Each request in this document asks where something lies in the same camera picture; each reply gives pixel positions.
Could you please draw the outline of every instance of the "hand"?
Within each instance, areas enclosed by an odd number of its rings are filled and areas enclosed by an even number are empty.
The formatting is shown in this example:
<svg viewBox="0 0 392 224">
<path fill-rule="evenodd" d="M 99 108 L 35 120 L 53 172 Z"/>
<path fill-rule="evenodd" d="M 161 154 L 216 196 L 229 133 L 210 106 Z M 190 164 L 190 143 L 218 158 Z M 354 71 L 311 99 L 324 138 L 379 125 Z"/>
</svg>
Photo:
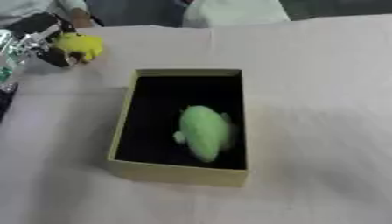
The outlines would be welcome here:
<svg viewBox="0 0 392 224">
<path fill-rule="evenodd" d="M 93 27 L 90 15 L 80 8 L 72 9 L 71 11 L 71 22 L 75 28 L 88 28 Z"/>
</svg>

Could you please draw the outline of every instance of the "yellow box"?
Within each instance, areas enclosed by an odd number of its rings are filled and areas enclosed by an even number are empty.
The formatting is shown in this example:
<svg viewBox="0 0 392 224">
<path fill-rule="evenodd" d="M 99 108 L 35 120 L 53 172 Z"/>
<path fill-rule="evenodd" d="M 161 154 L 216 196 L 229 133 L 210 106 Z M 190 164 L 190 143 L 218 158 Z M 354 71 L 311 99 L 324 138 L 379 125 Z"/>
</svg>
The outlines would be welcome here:
<svg viewBox="0 0 392 224">
<path fill-rule="evenodd" d="M 199 161 L 172 134 L 182 109 L 205 105 L 227 112 L 238 127 L 234 147 L 212 163 Z M 241 186 L 248 173 L 242 71 L 136 70 L 108 154 L 108 167 L 127 179 Z"/>
</svg>

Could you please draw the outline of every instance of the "white shirt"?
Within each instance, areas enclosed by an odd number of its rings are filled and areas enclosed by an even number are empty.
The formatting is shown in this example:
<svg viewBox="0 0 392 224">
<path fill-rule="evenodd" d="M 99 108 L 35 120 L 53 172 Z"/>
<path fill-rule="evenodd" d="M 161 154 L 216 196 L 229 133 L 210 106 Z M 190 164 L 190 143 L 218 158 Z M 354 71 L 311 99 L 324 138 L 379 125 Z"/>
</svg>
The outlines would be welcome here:
<svg viewBox="0 0 392 224">
<path fill-rule="evenodd" d="M 74 8 L 87 10 L 83 0 L 0 0 L 0 27 L 10 25 L 35 13 L 59 12 L 61 9 L 69 12 Z"/>
</svg>

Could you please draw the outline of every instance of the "person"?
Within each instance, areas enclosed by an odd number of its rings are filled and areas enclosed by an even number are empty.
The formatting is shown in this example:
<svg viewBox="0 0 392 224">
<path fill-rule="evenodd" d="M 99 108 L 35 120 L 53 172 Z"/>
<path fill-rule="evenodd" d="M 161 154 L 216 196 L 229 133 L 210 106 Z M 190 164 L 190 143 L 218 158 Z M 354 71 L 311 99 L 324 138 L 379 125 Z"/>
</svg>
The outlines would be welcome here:
<svg viewBox="0 0 392 224">
<path fill-rule="evenodd" d="M 84 0 L 2 0 L 0 28 L 40 12 L 52 12 L 69 20 L 76 28 L 94 26 Z"/>
</svg>

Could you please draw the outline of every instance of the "yellow plush toy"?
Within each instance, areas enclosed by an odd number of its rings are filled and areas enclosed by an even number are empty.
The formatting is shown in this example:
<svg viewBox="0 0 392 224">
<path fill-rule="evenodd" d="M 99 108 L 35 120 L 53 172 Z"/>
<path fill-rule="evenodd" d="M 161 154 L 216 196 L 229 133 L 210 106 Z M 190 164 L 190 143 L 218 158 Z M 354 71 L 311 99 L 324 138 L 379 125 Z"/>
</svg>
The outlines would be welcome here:
<svg viewBox="0 0 392 224">
<path fill-rule="evenodd" d="M 89 62 L 102 53 L 102 39 L 100 37 L 84 35 L 75 32 L 61 34 L 53 43 L 54 47 L 66 54 L 82 53 L 83 62 Z"/>
</svg>

